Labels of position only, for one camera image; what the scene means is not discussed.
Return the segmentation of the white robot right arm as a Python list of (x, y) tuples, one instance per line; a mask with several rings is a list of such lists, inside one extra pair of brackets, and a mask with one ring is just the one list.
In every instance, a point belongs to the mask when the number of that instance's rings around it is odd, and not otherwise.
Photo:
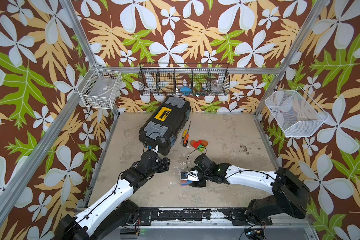
[(269, 217), (287, 214), (304, 219), (310, 200), (309, 188), (297, 176), (285, 168), (277, 171), (243, 169), (228, 163), (216, 164), (202, 153), (195, 159), (195, 167), (181, 172), (181, 180), (194, 188), (203, 188), (207, 182), (241, 185), (269, 193), (263, 199), (253, 199), (243, 217), (251, 224), (270, 224)]

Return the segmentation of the light blue long lego brick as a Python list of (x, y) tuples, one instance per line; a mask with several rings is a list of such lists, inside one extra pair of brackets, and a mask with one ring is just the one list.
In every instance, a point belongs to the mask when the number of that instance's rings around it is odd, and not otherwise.
[(181, 180), (181, 186), (188, 186), (189, 184), (191, 184), (192, 181), (184, 181), (184, 180)]

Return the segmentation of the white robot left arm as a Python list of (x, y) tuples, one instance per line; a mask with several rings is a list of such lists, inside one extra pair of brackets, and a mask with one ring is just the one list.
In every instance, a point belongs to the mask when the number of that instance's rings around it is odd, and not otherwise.
[(169, 171), (171, 160), (155, 151), (142, 153), (141, 160), (120, 173), (117, 183), (91, 206), (62, 218), (55, 229), (55, 240), (101, 240), (114, 229), (126, 225), (139, 207), (128, 198), (156, 173)]

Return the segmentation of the orange lego brick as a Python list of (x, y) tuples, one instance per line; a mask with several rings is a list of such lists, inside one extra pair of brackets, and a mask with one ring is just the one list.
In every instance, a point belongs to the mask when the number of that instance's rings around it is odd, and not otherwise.
[(202, 146), (205, 147), (205, 148), (206, 148), (206, 147), (208, 146), (208, 144), (209, 144), (206, 140), (200, 140), (199, 143), (200, 143), (200, 145), (202, 145)]

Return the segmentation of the red long lego brick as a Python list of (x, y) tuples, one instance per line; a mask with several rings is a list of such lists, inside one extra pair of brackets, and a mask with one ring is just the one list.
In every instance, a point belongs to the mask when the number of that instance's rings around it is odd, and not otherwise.
[(200, 141), (194, 141), (194, 140), (192, 140), (192, 141), (190, 142), (190, 145), (191, 145), (193, 148), (198, 149), (199, 146), (201, 145), (201, 142), (200, 142)]

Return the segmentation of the dark green lego brick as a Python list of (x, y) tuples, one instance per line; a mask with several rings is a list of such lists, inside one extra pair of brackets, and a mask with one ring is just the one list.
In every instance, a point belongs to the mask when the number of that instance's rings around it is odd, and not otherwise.
[(204, 149), (205, 149), (205, 147), (202, 146), (202, 145), (199, 145), (198, 148), (197, 148), (197, 150), (198, 150), (199, 152), (203, 152)]

